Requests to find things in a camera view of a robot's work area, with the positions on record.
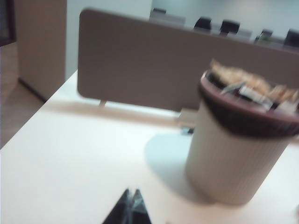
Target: trash can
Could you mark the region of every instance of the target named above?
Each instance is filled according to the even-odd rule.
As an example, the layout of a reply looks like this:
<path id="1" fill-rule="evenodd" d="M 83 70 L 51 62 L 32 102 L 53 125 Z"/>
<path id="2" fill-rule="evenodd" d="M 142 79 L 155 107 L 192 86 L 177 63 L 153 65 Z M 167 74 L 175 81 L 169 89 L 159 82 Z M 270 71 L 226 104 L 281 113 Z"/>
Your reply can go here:
<path id="1" fill-rule="evenodd" d="M 202 101 L 186 161 L 190 182 L 218 202 L 247 203 L 299 133 L 299 117 L 263 112 L 254 103 L 222 95 L 206 71 Z"/>

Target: black office chair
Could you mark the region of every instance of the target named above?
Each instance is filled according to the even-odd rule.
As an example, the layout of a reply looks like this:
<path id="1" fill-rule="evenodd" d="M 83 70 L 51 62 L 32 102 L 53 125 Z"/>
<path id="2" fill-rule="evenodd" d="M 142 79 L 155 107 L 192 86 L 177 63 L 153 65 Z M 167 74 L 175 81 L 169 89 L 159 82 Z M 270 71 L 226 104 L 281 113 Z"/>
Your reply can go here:
<path id="1" fill-rule="evenodd" d="M 165 10 L 165 9 L 162 9 L 162 8 L 154 8 L 153 11 L 154 11 L 154 12 L 157 12 L 157 13 L 163 13 L 163 14 L 166 14 L 166 10 Z"/>
<path id="2" fill-rule="evenodd" d="M 223 20 L 220 33 L 227 35 L 228 33 L 238 33 L 240 23 L 230 20 Z"/>
<path id="3" fill-rule="evenodd" d="M 299 32 L 290 29 L 285 38 L 285 45 L 299 48 Z"/>
<path id="4" fill-rule="evenodd" d="M 273 31 L 269 29 L 263 29 L 261 35 L 272 36 Z"/>
<path id="5" fill-rule="evenodd" d="M 211 19 L 207 17 L 200 17 L 194 28 L 201 28 L 201 29 L 206 29 L 207 31 L 211 30 Z"/>

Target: desk surface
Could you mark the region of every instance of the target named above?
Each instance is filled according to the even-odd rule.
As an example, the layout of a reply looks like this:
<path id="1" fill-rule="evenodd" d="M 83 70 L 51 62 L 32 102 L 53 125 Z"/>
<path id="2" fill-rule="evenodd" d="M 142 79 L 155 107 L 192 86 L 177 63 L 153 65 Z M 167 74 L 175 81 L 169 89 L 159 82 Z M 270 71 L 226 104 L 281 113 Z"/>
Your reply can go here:
<path id="1" fill-rule="evenodd" d="M 1 150 L 3 224 L 100 224 L 140 188 L 153 224 L 298 224 L 299 144 L 253 199 L 213 203 L 185 179 L 191 137 L 177 113 L 85 99 L 74 74 Z"/>

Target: floor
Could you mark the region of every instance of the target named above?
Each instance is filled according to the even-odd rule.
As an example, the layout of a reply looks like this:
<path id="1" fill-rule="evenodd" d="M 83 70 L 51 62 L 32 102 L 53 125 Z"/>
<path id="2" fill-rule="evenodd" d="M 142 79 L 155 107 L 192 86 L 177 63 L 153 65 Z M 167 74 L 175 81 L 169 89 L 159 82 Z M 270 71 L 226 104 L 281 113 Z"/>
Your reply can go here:
<path id="1" fill-rule="evenodd" d="M 43 105 L 38 97 L 18 83 L 17 44 L 0 48 L 0 147 Z"/>

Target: trash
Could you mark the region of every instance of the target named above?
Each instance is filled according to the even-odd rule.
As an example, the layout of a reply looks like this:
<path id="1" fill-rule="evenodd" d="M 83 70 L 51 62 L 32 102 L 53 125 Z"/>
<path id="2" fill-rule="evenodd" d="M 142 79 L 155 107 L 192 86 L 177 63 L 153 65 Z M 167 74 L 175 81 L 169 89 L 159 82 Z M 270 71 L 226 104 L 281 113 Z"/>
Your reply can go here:
<path id="1" fill-rule="evenodd" d="M 222 89 L 221 94 L 232 94 L 253 101 L 269 110 L 289 115 L 299 114 L 299 90 L 286 85 L 270 84 L 263 77 L 236 67 L 226 67 L 211 61 L 213 83 Z"/>

